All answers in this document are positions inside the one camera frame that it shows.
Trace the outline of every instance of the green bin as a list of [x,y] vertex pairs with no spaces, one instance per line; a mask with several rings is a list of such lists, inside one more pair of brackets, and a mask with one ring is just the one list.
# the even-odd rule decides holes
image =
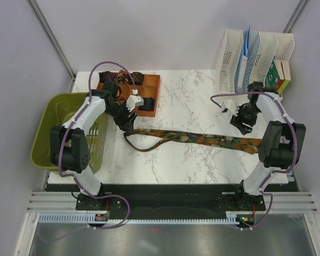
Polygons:
[[[51,164],[50,159],[50,130],[53,126],[70,120],[83,104],[86,95],[87,93],[62,93],[48,102],[31,151],[31,161],[36,167],[58,171],[58,167]],[[86,136],[90,151],[89,165],[93,173],[101,168],[107,123],[107,114],[100,115]]]

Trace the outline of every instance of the rolled cloth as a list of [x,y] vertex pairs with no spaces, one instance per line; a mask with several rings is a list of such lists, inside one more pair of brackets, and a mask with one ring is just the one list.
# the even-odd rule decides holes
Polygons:
[[[147,149],[139,149],[135,147],[127,137],[134,134],[148,135],[162,138],[161,141],[154,144],[154,146]],[[163,143],[174,141],[182,143],[195,143],[211,147],[228,148],[247,152],[249,154],[256,154],[261,139],[238,138],[224,135],[200,134],[192,132],[181,131],[167,131],[167,130],[153,130],[153,129],[135,129],[132,132],[125,132],[123,134],[125,140],[130,146],[140,152],[149,152]]]

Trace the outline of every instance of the reflective surface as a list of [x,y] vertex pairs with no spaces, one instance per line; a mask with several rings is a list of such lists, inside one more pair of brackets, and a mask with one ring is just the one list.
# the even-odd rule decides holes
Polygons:
[[[40,223],[45,239],[54,239],[78,224]],[[112,230],[82,229],[58,242],[36,239],[31,256],[314,256],[303,216],[270,215],[253,231],[222,225],[125,225]]]

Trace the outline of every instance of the wooden tray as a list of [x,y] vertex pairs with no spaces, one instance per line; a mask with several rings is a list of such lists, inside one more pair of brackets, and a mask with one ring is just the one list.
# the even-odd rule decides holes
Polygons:
[[[122,93],[118,99],[125,99],[127,100],[129,95],[132,94],[133,85],[131,84],[118,84],[118,86],[121,87]],[[100,90],[103,88],[103,83],[98,82],[97,90]],[[136,107],[135,111],[138,114],[138,116],[147,116],[147,117],[155,117],[156,113],[156,106],[158,104],[158,95],[159,95],[159,89],[160,89],[160,75],[146,75],[143,78],[143,84],[137,85],[138,93],[143,98],[153,98],[155,100],[154,102],[154,109],[153,111],[145,111],[145,110],[139,110],[138,107]]]

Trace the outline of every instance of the marble tabletop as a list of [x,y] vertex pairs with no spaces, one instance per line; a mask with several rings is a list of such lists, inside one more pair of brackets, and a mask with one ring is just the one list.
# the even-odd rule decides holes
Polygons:
[[[78,72],[73,92],[87,92],[89,73]],[[137,117],[134,128],[178,130],[195,133],[241,137],[229,124],[231,114],[222,113],[210,101],[217,93],[214,70],[156,70],[144,74],[161,76],[157,112],[154,118]],[[92,76],[96,88],[98,73]],[[246,97],[237,96],[239,103]],[[266,122],[261,114],[253,132],[244,137],[262,138]],[[138,148],[152,146],[158,138],[129,137]],[[102,183],[240,183],[258,163],[258,155],[243,151],[215,148],[193,143],[168,142],[147,153],[134,150],[126,143],[123,132],[109,117],[101,169],[95,174]],[[49,183],[73,183],[51,173]],[[278,174],[272,183],[287,183],[287,176]]]

